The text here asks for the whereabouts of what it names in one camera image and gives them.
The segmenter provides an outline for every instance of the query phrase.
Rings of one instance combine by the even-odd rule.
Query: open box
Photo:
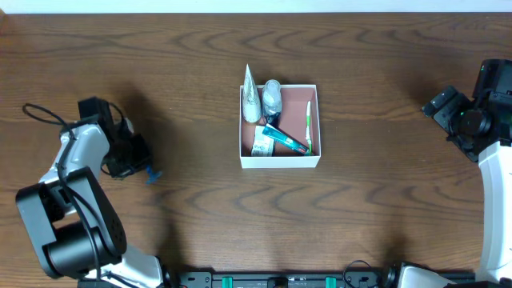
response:
[[[258,85],[258,95],[262,102],[264,85]],[[320,147],[320,122],[318,117],[318,97],[316,85],[281,85],[282,112],[279,125],[281,132],[289,135],[308,147],[306,141],[306,108],[311,101],[311,141],[313,155],[304,156],[281,143],[275,143],[273,157],[251,157],[254,143],[255,124],[246,122],[242,116],[243,86],[240,86],[240,135],[239,153],[242,168],[315,168],[322,156]]]

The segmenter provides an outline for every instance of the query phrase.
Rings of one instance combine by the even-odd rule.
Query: tabletop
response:
[[[482,249],[478,166],[421,107],[471,95],[480,63],[512,58],[509,14],[7,15],[0,28],[0,286],[73,286],[39,267],[14,203],[60,147],[77,101],[116,103],[163,176],[102,188],[128,243],[177,270],[342,270],[400,259],[474,270]],[[243,170],[239,87],[316,84],[316,169]]]

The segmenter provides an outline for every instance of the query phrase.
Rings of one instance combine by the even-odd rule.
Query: toothpaste tube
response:
[[[284,146],[292,149],[293,151],[297,151],[301,154],[308,153],[308,149],[306,146],[288,137],[283,132],[273,128],[272,125],[270,124],[266,124],[265,129],[263,129],[263,135],[272,138],[273,140],[283,144]]]

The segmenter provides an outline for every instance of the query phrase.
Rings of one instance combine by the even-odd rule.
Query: white wall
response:
[[[0,0],[7,14],[511,12],[512,0]]]

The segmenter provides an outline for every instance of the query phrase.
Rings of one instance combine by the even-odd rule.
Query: green toothbrush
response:
[[[307,109],[306,109],[306,141],[307,144],[310,146],[310,150],[308,151],[308,155],[311,156],[313,152],[313,143],[311,142],[311,136],[310,136],[310,125],[311,125],[311,101],[307,102]]]

